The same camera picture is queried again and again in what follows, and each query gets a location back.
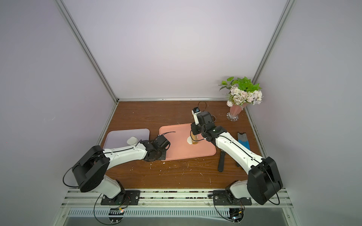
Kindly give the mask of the wooden rolling pin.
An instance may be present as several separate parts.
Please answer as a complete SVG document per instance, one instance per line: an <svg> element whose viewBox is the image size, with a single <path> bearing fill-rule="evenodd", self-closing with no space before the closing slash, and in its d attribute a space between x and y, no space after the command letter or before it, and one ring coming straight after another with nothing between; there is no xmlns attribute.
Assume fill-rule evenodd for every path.
<svg viewBox="0 0 362 226"><path fill-rule="evenodd" d="M197 137L197 135L194 135L192 131L190 133L189 143L193 144L193 145L198 143L198 137Z"/></svg>

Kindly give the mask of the small dough piece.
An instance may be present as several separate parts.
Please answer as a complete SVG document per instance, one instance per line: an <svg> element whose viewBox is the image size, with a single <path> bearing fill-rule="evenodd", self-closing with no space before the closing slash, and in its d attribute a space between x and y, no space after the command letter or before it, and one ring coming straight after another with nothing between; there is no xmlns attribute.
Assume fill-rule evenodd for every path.
<svg viewBox="0 0 362 226"><path fill-rule="evenodd" d="M192 140L191 136L189 136L189 137L187 138L187 142L188 142L188 144L190 144L190 145L193 144L193 140Z"/></svg>

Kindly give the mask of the pink silicone mat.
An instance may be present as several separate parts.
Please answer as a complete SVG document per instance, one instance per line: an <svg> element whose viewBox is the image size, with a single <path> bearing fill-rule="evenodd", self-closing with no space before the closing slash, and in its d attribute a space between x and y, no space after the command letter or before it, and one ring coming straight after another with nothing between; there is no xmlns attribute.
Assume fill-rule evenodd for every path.
<svg viewBox="0 0 362 226"><path fill-rule="evenodd" d="M168 125L159 129L159 134L163 134L171 143L166 152L166 161L207 157L216 154L216 147L204 140L200 134L197 135L197 144L188 144L187 138L190 136L190 131L190 123Z"/></svg>

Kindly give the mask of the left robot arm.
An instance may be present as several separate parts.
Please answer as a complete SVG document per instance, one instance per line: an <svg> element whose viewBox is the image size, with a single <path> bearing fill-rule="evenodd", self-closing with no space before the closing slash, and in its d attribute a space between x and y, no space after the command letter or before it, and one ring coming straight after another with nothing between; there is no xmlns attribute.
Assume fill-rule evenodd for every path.
<svg viewBox="0 0 362 226"><path fill-rule="evenodd" d="M82 193L96 191L110 202L121 204L125 200L125 189L118 180L111 179L106 172L118 165L136 160L153 162L163 160L171 143L164 135L153 140L138 140L131 137L131 144L121 148L103 149L93 146L72 168L72 173Z"/></svg>

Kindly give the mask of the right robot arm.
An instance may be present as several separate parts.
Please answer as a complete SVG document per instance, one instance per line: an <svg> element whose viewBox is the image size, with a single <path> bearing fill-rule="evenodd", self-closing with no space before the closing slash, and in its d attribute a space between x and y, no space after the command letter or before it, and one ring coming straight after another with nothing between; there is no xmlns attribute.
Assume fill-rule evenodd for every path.
<svg viewBox="0 0 362 226"><path fill-rule="evenodd" d="M248 175L246 181L235 181L226 188L229 197L251 197L258 204L264 205L277 195L283 188L283 183L277 164L272 158L263 158L250 151L225 128L215 126L209 112L201 112L198 107L193 108L191 112L194 118L191 132L194 135L200 134L204 140L226 152Z"/></svg>

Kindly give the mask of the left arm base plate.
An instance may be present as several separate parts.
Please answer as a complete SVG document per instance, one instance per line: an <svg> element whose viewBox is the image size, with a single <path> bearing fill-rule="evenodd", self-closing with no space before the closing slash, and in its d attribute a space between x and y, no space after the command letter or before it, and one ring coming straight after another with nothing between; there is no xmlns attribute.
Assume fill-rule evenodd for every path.
<svg viewBox="0 0 362 226"><path fill-rule="evenodd" d="M103 195L101 205L120 206L120 205L138 205L140 190L124 190L116 197L110 199Z"/></svg>

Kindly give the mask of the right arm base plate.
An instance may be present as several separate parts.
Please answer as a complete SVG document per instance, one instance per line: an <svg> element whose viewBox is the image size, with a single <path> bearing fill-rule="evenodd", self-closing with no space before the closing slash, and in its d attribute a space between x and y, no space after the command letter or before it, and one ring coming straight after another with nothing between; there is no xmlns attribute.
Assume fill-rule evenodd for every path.
<svg viewBox="0 0 362 226"><path fill-rule="evenodd" d="M208 198L212 199L215 206L251 206L252 201L247 198L234 198L226 190L214 190L208 195Z"/></svg>

